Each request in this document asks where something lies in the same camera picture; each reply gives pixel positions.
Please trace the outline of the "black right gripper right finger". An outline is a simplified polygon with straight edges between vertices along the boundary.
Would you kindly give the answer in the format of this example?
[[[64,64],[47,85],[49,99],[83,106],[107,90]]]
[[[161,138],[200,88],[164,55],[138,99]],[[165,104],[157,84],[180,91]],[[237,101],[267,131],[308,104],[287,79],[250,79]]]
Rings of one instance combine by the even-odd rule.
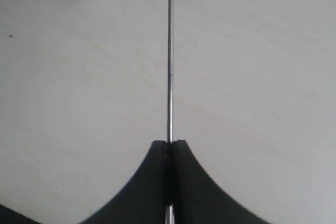
[[[175,223],[265,223],[225,193],[183,140],[172,144]]]

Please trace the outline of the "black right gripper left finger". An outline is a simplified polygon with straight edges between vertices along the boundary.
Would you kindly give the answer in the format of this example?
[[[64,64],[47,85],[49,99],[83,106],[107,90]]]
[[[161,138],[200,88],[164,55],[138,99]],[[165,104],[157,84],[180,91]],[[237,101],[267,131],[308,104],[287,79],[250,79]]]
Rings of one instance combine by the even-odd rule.
[[[167,143],[153,141],[127,184],[83,223],[164,223],[166,155]]]

